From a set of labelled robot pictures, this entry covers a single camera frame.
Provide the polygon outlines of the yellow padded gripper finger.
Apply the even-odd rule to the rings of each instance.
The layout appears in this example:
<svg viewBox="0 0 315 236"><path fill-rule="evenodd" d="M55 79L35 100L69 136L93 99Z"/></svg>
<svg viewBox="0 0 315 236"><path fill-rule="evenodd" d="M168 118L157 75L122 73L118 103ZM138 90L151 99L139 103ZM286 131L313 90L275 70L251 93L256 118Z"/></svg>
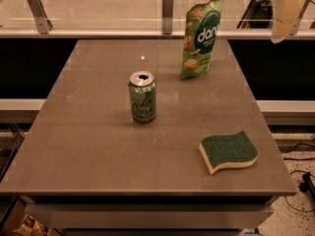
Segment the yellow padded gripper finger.
<svg viewBox="0 0 315 236"><path fill-rule="evenodd" d="M283 41L292 31L306 0L273 0L272 43Z"/></svg>

